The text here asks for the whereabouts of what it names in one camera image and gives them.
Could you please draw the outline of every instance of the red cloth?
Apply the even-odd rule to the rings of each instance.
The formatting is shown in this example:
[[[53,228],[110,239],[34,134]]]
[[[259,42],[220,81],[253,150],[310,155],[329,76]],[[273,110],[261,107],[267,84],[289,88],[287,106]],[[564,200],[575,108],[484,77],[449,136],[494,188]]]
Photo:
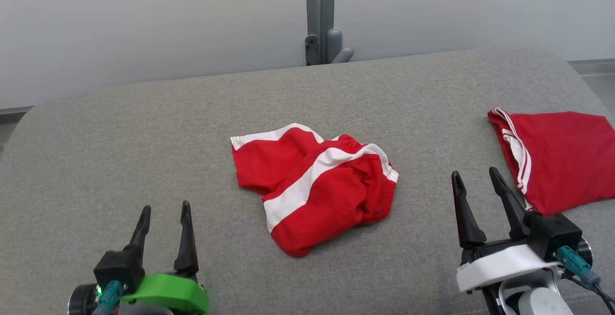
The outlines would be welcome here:
[[[349,135],[323,140],[301,124],[231,144],[237,183],[264,195],[267,228],[290,256],[389,215],[398,173],[374,144]]]
[[[541,214],[615,197],[615,131],[604,116],[501,109],[487,116],[519,190]]]

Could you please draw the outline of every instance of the white stripe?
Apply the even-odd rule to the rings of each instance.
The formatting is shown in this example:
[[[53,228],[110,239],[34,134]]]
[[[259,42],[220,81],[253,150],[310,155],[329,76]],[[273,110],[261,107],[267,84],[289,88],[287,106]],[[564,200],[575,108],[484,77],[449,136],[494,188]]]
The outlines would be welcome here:
[[[389,159],[380,147],[369,144],[354,154],[346,153],[334,147],[327,148],[316,157],[314,164],[295,183],[286,188],[278,197],[264,202],[269,232],[271,233],[271,230],[283,221],[284,218],[308,202],[310,189],[320,175],[339,166],[343,162],[358,159],[366,154],[378,155],[380,157],[382,173],[387,179],[397,183],[399,174],[391,168]]]
[[[235,148],[235,151],[236,151],[240,149],[241,146],[247,144],[248,142],[252,142],[256,140],[277,141],[287,131],[289,131],[292,128],[299,128],[302,131],[313,133],[314,138],[319,144],[322,144],[322,142],[324,141],[323,138],[321,138],[319,134],[317,134],[315,131],[313,131],[309,127],[306,127],[305,125],[302,125],[302,124],[292,123],[292,124],[286,125],[285,127],[281,129],[277,129],[276,131],[268,131],[267,133],[253,133],[251,135],[233,136],[231,137],[231,144],[233,144],[233,148]]]
[[[517,134],[514,124],[510,116],[502,109],[495,108],[492,110],[501,118],[504,118],[508,123],[510,130],[502,129],[504,140],[510,144],[510,150],[514,156],[517,164],[519,165],[519,173],[517,175],[517,187],[525,195],[528,190],[529,175],[532,171],[532,157],[529,155],[529,151],[525,148],[523,141]]]

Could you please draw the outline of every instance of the cable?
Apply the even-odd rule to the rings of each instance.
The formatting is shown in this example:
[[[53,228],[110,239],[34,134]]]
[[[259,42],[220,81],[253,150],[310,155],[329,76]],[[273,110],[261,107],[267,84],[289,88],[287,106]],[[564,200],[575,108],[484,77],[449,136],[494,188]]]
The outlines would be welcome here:
[[[115,313],[119,298],[123,293],[123,286],[117,280],[110,282],[100,296],[98,305],[92,315],[112,315]]]
[[[606,308],[609,308],[611,314],[615,315],[615,309],[613,309],[613,306],[611,305],[608,296],[605,295],[604,291],[602,291],[602,288],[600,287],[600,284],[598,284],[598,282],[593,285],[593,289],[596,291],[596,293],[598,293],[598,295],[600,295],[600,297],[602,297],[604,304],[606,304]]]
[[[577,280],[577,278],[571,277],[571,276],[569,276],[566,273],[562,273],[561,276],[562,276],[562,279],[570,280],[571,282],[577,284],[578,286],[581,286],[583,289],[586,289],[587,291],[592,291],[592,292],[596,293],[598,296],[601,297],[601,295],[600,295],[600,293],[598,291],[596,291],[595,289],[591,289],[589,287],[586,287],[582,282],[580,282],[580,280]],[[605,296],[606,296],[606,298],[608,298],[608,300],[611,303],[615,304],[615,298],[613,298],[613,297],[611,297],[609,295],[606,295],[606,294],[605,294]]]

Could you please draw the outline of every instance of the white wall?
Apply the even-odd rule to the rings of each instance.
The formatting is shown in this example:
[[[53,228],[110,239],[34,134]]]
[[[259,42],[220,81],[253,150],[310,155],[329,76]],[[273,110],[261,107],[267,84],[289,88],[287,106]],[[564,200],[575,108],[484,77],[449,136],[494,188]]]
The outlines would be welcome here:
[[[615,0],[335,0],[354,61],[483,46],[615,58]]]
[[[0,109],[114,85],[305,65],[306,0],[0,0]]]

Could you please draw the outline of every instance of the gray fabric surface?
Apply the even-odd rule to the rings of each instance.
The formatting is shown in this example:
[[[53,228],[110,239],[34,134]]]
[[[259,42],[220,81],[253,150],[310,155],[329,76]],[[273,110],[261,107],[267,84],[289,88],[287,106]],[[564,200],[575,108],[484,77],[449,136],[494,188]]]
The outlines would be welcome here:
[[[125,85],[49,101],[17,126],[0,162],[0,313],[63,313],[105,250],[152,205],[143,264],[169,271],[182,200],[193,208],[198,278],[217,314],[486,314],[459,293],[450,175],[459,170],[489,239],[507,237],[488,177],[513,184],[488,110],[613,118],[554,55],[479,49]],[[260,196],[237,186],[229,136],[298,122],[380,146],[400,173],[388,219],[294,259],[277,248]],[[615,293],[615,201],[568,213]],[[577,314],[602,301],[560,282]]]

